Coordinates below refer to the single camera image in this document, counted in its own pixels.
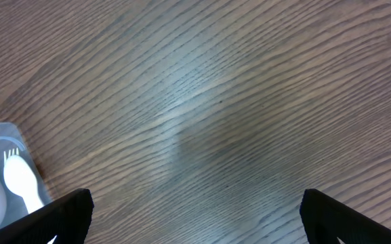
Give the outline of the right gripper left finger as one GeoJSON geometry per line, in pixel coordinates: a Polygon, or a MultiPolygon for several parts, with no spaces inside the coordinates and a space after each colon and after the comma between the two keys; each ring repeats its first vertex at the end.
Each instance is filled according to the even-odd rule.
{"type": "Polygon", "coordinates": [[[84,244],[94,202],[80,188],[0,229],[0,244],[84,244]]]}

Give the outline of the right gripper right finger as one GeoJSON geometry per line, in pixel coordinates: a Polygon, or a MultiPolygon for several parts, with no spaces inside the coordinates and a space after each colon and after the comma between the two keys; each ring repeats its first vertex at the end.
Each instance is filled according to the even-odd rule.
{"type": "Polygon", "coordinates": [[[317,189],[306,189],[300,216],[309,244],[391,244],[391,230],[317,189]]]}

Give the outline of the white spoon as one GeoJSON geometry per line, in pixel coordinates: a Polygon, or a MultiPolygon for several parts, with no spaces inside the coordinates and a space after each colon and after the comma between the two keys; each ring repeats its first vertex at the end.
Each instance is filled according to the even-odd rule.
{"type": "Polygon", "coordinates": [[[29,214],[44,207],[37,178],[21,156],[4,155],[3,179],[7,188],[23,199],[29,214]]]}

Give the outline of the yellow fork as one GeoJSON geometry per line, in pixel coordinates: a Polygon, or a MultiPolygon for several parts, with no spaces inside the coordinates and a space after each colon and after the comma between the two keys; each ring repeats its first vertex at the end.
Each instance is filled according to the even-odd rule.
{"type": "Polygon", "coordinates": [[[19,148],[9,149],[3,152],[4,161],[7,161],[11,156],[19,155],[19,148]]]}

